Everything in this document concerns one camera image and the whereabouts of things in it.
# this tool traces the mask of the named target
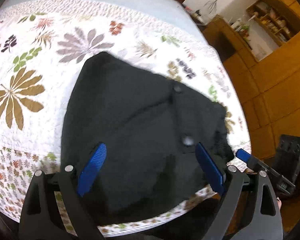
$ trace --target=button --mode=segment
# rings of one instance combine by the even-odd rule
[[[177,92],[177,93],[182,93],[182,89],[181,89],[181,87],[178,86],[178,85],[175,85],[175,86],[173,87],[173,89],[174,89],[174,91]]]
[[[181,138],[181,141],[183,143],[184,146],[190,147],[194,145],[194,139],[189,136],[189,135],[185,135]]]

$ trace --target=blue gripper pad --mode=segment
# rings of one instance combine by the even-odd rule
[[[247,153],[243,149],[237,150],[237,152],[235,153],[235,156],[245,163],[248,163],[248,160],[251,158],[251,154]]]
[[[80,196],[83,196],[91,189],[91,186],[106,159],[106,155],[106,145],[101,143],[78,177],[77,193]]]
[[[218,168],[218,164],[212,159],[213,157],[198,143],[195,148],[195,157],[204,171],[206,179],[214,192],[222,195],[225,191],[223,183],[226,180],[226,174],[223,170]]]

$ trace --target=folded black garment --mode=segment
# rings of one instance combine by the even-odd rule
[[[98,143],[107,156],[83,196],[98,225],[162,214],[206,185],[198,142],[226,164],[225,108],[161,75],[106,52],[88,59],[68,103],[61,166],[76,165]]]

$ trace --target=metal screw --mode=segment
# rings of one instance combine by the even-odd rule
[[[73,166],[72,165],[68,165],[68,166],[65,167],[65,171],[66,172],[70,172],[72,170],[73,170]]]
[[[267,176],[267,173],[265,171],[259,171],[259,174],[261,177],[266,177]]]
[[[42,170],[37,170],[35,171],[34,175],[37,176],[37,177],[40,177],[42,174]]]
[[[228,170],[231,171],[231,172],[236,172],[236,171],[237,171],[237,168],[236,168],[236,166],[229,165],[229,166],[228,166]]]

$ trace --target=bed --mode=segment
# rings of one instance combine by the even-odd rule
[[[0,9],[0,211],[19,221],[34,172],[58,171],[71,91],[89,57],[108,51],[131,65],[175,79],[227,109],[227,140],[250,152],[241,105],[226,70],[174,0],[6,0]],[[182,71],[182,59],[192,76]],[[231,163],[243,171],[238,159]],[[215,193],[205,187],[200,201]],[[75,234],[55,193],[68,232]],[[99,227],[119,236],[186,213],[184,201],[154,218]]]

